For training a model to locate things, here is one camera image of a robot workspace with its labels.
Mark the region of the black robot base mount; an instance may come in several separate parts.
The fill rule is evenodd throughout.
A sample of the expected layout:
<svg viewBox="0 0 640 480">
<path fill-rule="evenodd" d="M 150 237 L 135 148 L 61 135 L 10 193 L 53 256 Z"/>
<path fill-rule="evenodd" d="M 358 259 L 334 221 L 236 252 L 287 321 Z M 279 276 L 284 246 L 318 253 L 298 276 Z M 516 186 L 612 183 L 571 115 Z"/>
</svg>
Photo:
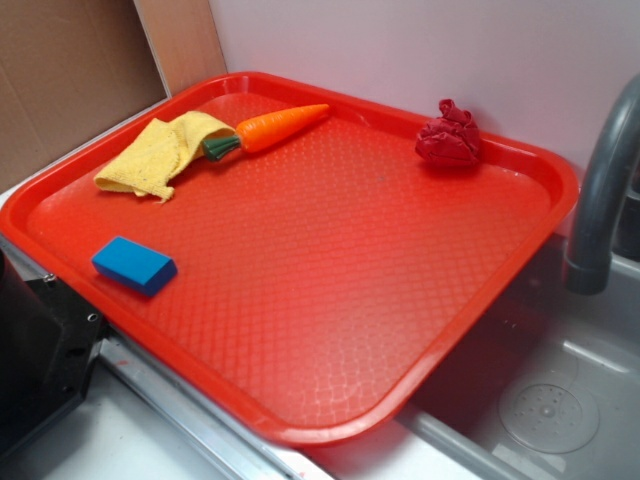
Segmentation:
<svg viewBox="0 0 640 480">
<path fill-rule="evenodd" d="M 86 398 L 106 321 L 65 282 L 24 280 L 1 256 L 1 460 Z"/>
</svg>

